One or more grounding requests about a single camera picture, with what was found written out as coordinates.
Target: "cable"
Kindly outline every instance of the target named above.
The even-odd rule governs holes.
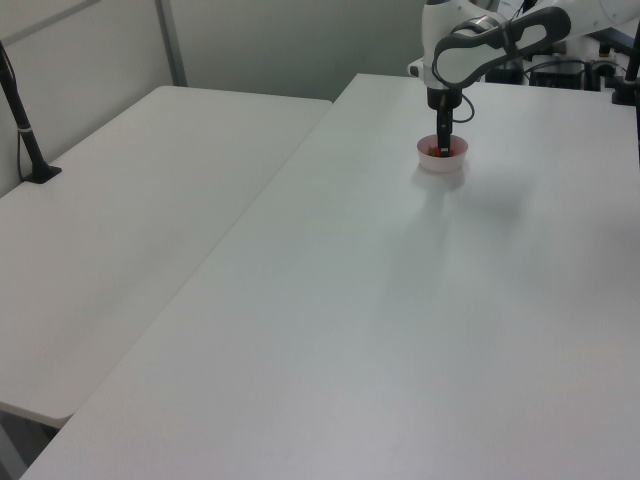
[[[433,76],[436,78],[436,80],[438,80],[441,84],[443,84],[448,89],[460,90],[459,88],[455,88],[453,85],[451,85],[449,82],[447,82],[444,78],[440,76],[440,73],[438,73],[438,66],[436,65],[435,59],[431,64],[431,73],[433,73]],[[469,98],[464,93],[460,92],[460,95],[462,95],[462,98],[464,98],[464,100],[469,104],[469,107],[471,108],[471,115],[469,116],[469,118],[465,120],[452,119],[451,121],[453,123],[469,123],[476,116],[476,109],[473,106],[473,102],[471,102],[471,100],[469,100]]]
[[[609,61],[609,60],[593,60],[593,61],[591,62],[591,65],[595,65],[595,64],[598,64],[598,63],[604,63],[604,64],[606,64],[606,65],[612,65],[612,66],[614,66],[614,67],[618,67],[618,68],[619,68],[620,70],[622,70],[624,73],[627,73],[627,69],[626,69],[626,68],[624,68],[622,65],[620,65],[619,63],[616,63],[616,62],[611,62],[611,61]]]
[[[533,67],[527,68],[522,73],[526,75],[527,73],[534,72],[540,68],[553,67],[554,65],[561,65],[565,63],[579,63],[583,67],[587,65],[587,62],[583,60],[554,60],[554,61],[544,62],[544,63],[539,63],[538,65],[534,65]]]
[[[476,109],[473,106],[473,103],[471,103],[471,100],[469,100],[469,98],[467,98],[467,96],[464,93],[461,93],[460,95],[462,95],[462,98],[465,99],[465,101],[469,104],[469,108],[471,108],[471,115],[469,115],[469,118],[465,119],[465,120],[451,120],[453,123],[469,123],[471,120],[473,120],[473,117],[476,116]]]
[[[20,165],[20,130],[18,130],[18,177],[20,177],[20,181],[24,182],[24,177],[22,176],[22,165]]]

